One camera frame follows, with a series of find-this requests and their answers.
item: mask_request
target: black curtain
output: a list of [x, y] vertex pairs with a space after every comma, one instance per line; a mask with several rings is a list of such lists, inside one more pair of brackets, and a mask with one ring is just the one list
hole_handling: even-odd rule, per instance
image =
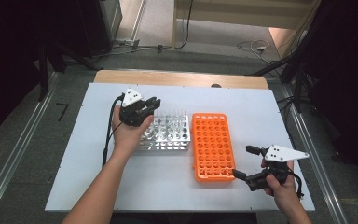
[[40, 79], [33, 64], [37, 40], [30, 32], [36, 20], [20, 7], [0, 1], [0, 125]]
[[358, 1], [322, 1], [331, 7], [307, 46], [306, 72], [319, 79], [309, 97], [339, 137], [339, 153], [358, 165]]

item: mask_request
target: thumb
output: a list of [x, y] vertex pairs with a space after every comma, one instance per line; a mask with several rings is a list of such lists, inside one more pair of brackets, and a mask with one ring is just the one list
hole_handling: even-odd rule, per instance
[[147, 116], [147, 118], [146, 118], [146, 119], [144, 120], [144, 122], [141, 124], [141, 128], [142, 128], [143, 130], [146, 130], [146, 129], [150, 126], [150, 124], [153, 122], [153, 118], [154, 118], [153, 115]]
[[275, 176], [273, 176], [273, 175], [268, 175], [266, 177], [266, 180], [267, 180], [269, 187], [272, 188], [274, 191], [281, 186], [281, 184], [279, 183], [277, 178], [275, 178]]

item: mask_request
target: metal rail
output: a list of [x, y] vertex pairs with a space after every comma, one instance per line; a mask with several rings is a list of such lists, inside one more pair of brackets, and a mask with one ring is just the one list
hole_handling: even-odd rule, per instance
[[30, 142], [32, 136], [34, 135], [34, 131], [39, 124], [43, 114], [48, 107], [48, 103], [51, 99], [51, 96], [55, 92], [57, 83], [60, 79], [61, 73], [53, 73], [50, 77], [48, 85], [50, 86], [50, 91], [44, 98], [42, 102], [39, 102], [34, 109], [34, 113], [30, 117], [25, 126], [24, 130], [21, 133], [19, 140], [16, 143], [16, 146], [13, 147], [7, 161], [0, 172], [0, 200], [7, 189], [7, 186], [10, 182], [11, 177], [14, 175], [14, 172], [19, 165], [22, 155], [24, 154], [28, 143]]
[[[293, 95], [288, 84], [282, 84], [282, 90], [285, 97]], [[324, 169], [324, 165], [319, 158], [318, 151], [313, 144], [312, 138], [310, 137], [310, 133], [308, 131], [307, 125], [305, 124], [302, 114], [298, 114], [296, 112], [296, 109], [293, 107], [291, 107], [290, 112], [293, 117], [293, 120], [295, 121], [304, 147], [310, 154], [310, 164], [312, 166], [313, 172], [316, 175], [316, 179], [319, 182], [322, 194], [324, 195], [324, 200], [327, 204], [328, 209], [330, 210], [330, 214], [334, 223], [349, 223], [336, 195], [336, 191], [334, 190], [330, 178], [328, 177], [328, 174]]]

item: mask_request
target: human hand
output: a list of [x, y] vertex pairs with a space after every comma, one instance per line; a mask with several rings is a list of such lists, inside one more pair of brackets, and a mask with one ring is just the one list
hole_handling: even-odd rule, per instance
[[140, 127], [131, 127], [121, 123], [119, 119], [119, 112], [120, 106], [116, 105], [112, 120], [112, 130], [114, 130], [118, 125], [120, 126], [113, 133], [115, 138], [115, 149], [113, 151], [113, 155], [120, 155], [125, 158], [129, 158], [132, 152], [138, 147], [142, 134], [153, 121], [153, 116], [148, 116]]
[[[293, 161], [288, 161], [287, 166], [293, 171]], [[264, 159], [261, 162], [261, 167], [266, 167]], [[273, 192], [275, 203], [283, 213], [291, 216], [296, 210], [303, 209], [296, 194], [296, 183], [292, 175], [287, 176], [285, 183], [282, 185], [273, 175], [268, 175], [266, 180], [269, 188], [264, 189], [264, 191], [268, 195], [272, 195]]]

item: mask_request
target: white table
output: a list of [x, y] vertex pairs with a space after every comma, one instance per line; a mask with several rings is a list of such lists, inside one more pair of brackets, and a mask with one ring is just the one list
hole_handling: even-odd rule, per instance
[[[68, 211], [101, 170], [106, 125], [114, 99], [128, 87], [145, 98], [161, 99], [159, 110], [184, 109], [227, 115], [237, 169], [261, 171], [261, 157], [245, 146], [291, 147], [272, 91], [205, 87], [91, 83], [76, 120], [46, 205], [47, 211]], [[126, 166], [115, 210], [121, 211], [261, 211], [277, 210], [263, 190], [251, 192], [245, 182], [199, 183], [192, 147], [180, 152], [136, 152]], [[303, 178], [298, 163], [295, 172]], [[303, 185], [306, 210], [314, 210]]]

